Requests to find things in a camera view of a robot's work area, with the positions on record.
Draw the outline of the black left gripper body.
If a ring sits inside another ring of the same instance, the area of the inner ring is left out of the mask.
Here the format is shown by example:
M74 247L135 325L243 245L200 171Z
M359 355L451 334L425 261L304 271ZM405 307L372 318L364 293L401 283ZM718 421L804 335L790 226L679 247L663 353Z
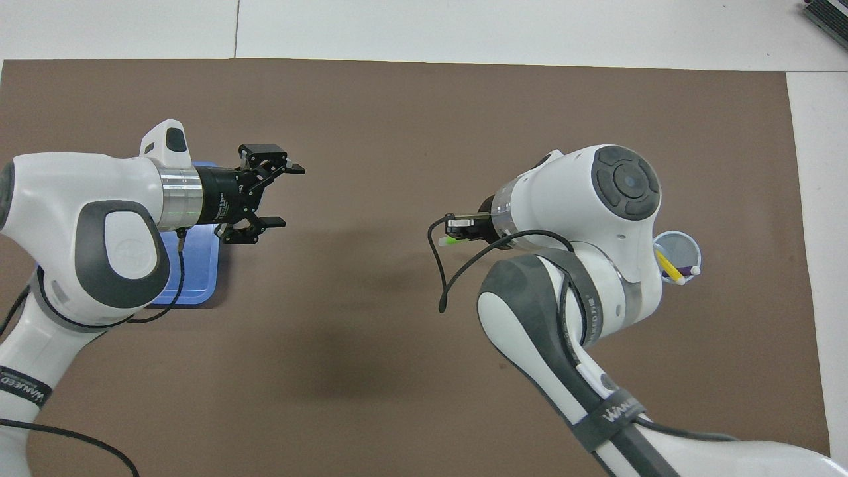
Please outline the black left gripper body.
M236 168L197 166L202 209L197 224L216 224L224 244L256 244L267 230L256 212L266 187L281 176L288 153L276 144L242 144Z

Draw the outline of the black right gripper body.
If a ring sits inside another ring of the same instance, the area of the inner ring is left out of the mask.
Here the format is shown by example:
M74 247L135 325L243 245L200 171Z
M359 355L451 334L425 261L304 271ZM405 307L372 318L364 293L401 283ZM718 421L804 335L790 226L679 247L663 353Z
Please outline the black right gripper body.
M470 219L467 235L469 241L484 240L488 244L498 239L498 232L489 213L479 213Z

